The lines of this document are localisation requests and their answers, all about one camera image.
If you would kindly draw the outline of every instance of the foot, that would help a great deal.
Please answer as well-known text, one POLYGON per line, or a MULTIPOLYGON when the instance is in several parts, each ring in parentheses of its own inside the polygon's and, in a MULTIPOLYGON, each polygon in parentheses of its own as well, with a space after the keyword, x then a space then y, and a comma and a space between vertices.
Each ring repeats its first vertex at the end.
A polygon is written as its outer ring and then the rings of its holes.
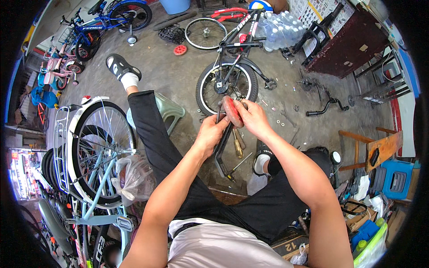
POLYGON ((260 140, 256 141, 256 157, 253 161, 253 173, 258 176, 268 174, 268 162, 274 156, 268 146, 260 140))
POLYGON ((130 65, 122 56, 110 54, 106 58, 106 66, 124 85, 125 90, 129 87, 137 87, 142 79, 142 73, 136 67, 130 65))

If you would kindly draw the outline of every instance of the sock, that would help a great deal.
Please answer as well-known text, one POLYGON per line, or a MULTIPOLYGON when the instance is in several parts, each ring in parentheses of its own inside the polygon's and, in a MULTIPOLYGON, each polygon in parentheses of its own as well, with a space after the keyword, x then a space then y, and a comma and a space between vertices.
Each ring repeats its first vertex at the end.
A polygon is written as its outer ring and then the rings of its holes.
POLYGON ((256 161, 255 161, 255 166, 254 166, 255 172, 258 173, 258 174, 264 174, 265 173, 264 170, 263 170, 264 164, 265 164, 266 161, 269 161, 270 159, 271 158, 270 158, 269 155, 260 154, 256 158, 256 161))
MULTIPOLYGON (((110 58, 107 60, 107 66, 109 68, 112 65, 112 63, 113 63, 113 58, 110 58)), ((139 82, 139 78, 135 74, 131 72, 127 72, 121 77, 120 81, 122 82, 125 90, 127 90, 128 87, 137 86, 137 83, 139 82)))

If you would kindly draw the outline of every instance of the bicycle pedal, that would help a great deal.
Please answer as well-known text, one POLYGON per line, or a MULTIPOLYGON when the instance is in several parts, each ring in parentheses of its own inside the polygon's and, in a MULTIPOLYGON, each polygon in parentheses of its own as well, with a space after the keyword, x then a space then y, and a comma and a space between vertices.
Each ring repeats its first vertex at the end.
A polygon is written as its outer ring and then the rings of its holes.
POLYGON ((133 220, 124 216, 119 216, 116 219, 116 225, 127 232, 132 232, 134 230, 133 220))

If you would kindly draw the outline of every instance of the wrench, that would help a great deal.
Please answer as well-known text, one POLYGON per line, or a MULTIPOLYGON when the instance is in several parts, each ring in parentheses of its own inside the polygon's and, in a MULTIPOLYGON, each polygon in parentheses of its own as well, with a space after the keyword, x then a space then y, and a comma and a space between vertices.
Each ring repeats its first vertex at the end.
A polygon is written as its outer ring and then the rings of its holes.
POLYGON ((284 106, 284 101, 281 102, 283 105, 283 111, 280 111, 280 114, 286 117, 286 119, 292 124, 293 128, 296 128, 296 124, 292 122, 292 120, 289 118, 289 116, 286 113, 286 107, 284 106))

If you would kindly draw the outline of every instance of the blue bucket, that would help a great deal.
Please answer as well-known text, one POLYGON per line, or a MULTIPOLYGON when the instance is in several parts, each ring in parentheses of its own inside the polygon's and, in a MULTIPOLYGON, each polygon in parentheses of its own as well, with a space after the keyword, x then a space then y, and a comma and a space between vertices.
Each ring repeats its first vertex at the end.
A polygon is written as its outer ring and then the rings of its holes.
POLYGON ((185 12, 190 7, 190 0, 159 0, 167 14, 173 15, 185 12))

